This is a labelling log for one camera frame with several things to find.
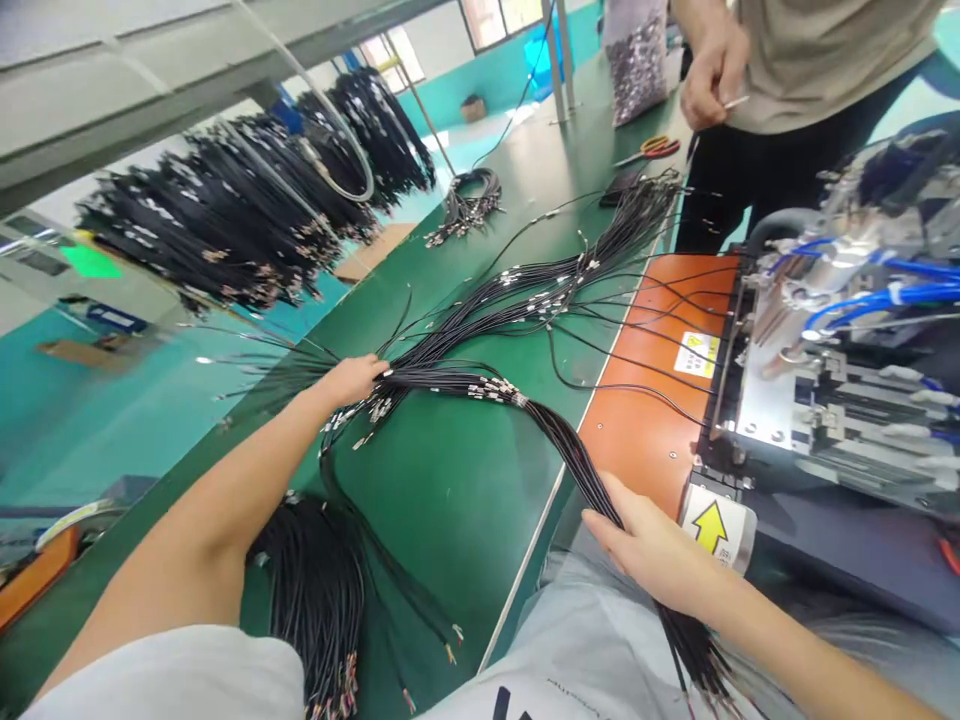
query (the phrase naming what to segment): hand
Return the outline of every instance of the hand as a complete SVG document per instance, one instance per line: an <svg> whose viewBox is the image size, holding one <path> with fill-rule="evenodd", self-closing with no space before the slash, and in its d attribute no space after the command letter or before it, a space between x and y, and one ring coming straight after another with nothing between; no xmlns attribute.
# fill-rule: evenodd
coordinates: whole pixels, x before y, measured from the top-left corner
<svg viewBox="0 0 960 720"><path fill-rule="evenodd" d="M732 18L711 25L694 47L680 107L694 130L725 122L723 107L740 96L750 40Z"/></svg>
<svg viewBox="0 0 960 720"><path fill-rule="evenodd" d="M373 392L377 376L389 369L390 363L377 360L373 353L362 358L345 358L311 390L320 390L336 407L352 405L366 399Z"/></svg>
<svg viewBox="0 0 960 720"><path fill-rule="evenodd" d="M740 576L720 563L645 495L601 472L625 530L593 510L583 522L617 568L667 607L711 624L704 617L718 595Z"/></svg>

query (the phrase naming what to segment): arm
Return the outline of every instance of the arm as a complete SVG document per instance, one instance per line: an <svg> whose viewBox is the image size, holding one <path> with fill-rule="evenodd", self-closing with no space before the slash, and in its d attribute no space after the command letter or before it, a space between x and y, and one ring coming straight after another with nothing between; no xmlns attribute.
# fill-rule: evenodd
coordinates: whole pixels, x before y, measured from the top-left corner
<svg viewBox="0 0 960 720"><path fill-rule="evenodd" d="M583 520L614 562L664 605L706 623L750 655L818 720L939 715L824 642L714 560L646 497L603 475L620 530L592 510Z"/></svg>
<svg viewBox="0 0 960 720"><path fill-rule="evenodd" d="M724 0L672 0L671 10L693 50L680 107L694 130L725 122L724 103L736 100L750 41Z"/></svg>
<svg viewBox="0 0 960 720"><path fill-rule="evenodd" d="M107 653L187 625L237 625L247 551L327 418L362 400L387 363L350 358L214 465L107 585L37 697Z"/></svg>

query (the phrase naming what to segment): warning label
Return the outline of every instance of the warning label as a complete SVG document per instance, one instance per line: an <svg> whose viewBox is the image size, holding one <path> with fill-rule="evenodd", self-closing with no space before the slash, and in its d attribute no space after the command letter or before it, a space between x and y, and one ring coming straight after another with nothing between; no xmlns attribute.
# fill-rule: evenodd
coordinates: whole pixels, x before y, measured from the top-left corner
<svg viewBox="0 0 960 720"><path fill-rule="evenodd" d="M747 569L757 527L750 508L691 484L680 525L724 565L740 573Z"/></svg>
<svg viewBox="0 0 960 720"><path fill-rule="evenodd" d="M673 369L697 377L712 378L720 352L720 338L704 333L685 332Z"/></svg>

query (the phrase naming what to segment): orange panel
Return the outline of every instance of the orange panel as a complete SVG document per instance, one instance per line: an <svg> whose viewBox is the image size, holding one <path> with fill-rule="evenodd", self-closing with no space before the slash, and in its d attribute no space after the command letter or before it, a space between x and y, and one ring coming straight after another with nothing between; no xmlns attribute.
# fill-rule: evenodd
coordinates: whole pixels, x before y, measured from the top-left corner
<svg viewBox="0 0 960 720"><path fill-rule="evenodd" d="M0 632L20 617L67 571L77 557L79 541L79 529L76 526L67 528L44 547L36 560L0 590Z"/></svg>
<svg viewBox="0 0 960 720"><path fill-rule="evenodd" d="M705 309L726 312L730 306L739 260L735 257L700 255L667 255L651 261L627 322L648 322L644 327L670 338L682 340L683 333L702 329L717 337L723 333L725 318L711 315L690 303L673 306L680 299L659 283L673 282L670 287ZM691 275L712 272L702 277L681 280ZM683 320L651 312L668 310ZM601 309L611 314L610 308ZM673 369L680 347L666 338L644 330L624 326L614 354L646 363L670 375L682 377L695 385L710 388L711 380L679 373ZM659 390L693 417L703 420L709 396L706 392L672 377L626 360L611 357L598 383L600 385L646 385ZM684 418L655 395L633 390L598 390L587 410L580 437L590 452L594 465L619 477L634 492L649 495L668 515L680 514L683 490L693 468L700 426Z"/></svg>

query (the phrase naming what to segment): green workbench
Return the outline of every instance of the green workbench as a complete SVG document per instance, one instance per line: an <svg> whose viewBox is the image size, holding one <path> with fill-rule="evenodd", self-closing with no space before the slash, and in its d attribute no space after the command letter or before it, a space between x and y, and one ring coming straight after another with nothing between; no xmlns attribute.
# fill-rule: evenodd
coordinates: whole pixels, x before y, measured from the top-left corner
<svg viewBox="0 0 960 720"><path fill-rule="evenodd" d="M647 137L683 134L675 98L614 133L602 56L580 68L575 83L581 104L572 119L557 125L549 99L487 159L485 164L500 176L505 213L494 214L483 231L428 250L423 238L442 219L438 207L309 337L341 356L375 350L393 334L408 284L413 291L411 320L452 302L466 288L465 282L476 279L529 219L605 187L614 174L613 162L638 150ZM583 240L577 230L593 241L612 217L612 210L596 205L596 197L533 225L491 272L581 251ZM620 278L590 291L596 295L626 291L636 282ZM423 332L427 322L410 334ZM569 322L591 342L612 346L614 326L584 318ZM391 356L410 342L393 347ZM564 375L595 384L605 355L563 334L556 335L556 343ZM459 347L455 355L493 365L526 395L547 403L574 426L591 397L589 391L567 388L556 378L543 332L481 338ZM249 415L252 402L244 399L231 416ZM113 573L153 523L203 472L266 420L264 415L248 417L226 430L211 431L0 638L0 700L9 710L16 713L29 702ZM561 504L555 501L570 492L571 484L561 482L560 458L534 424L522 413L494 404L414 393L356 451L351 450L354 439L345 437L335 451L342 483L387 546L436 594L466 635L463 647L455 649L458 666L448 667L436 639L400 607L406 681L424 709L474 675L482 661L496 659L509 644L522 604L514 600L531 591ZM294 485L319 485L316 450ZM266 633L268 594L263 571L251 570L242 624L252 634ZM407 715L396 678L384 662L384 649L368 645L372 646L360 659L361 713L378 718Z"/></svg>

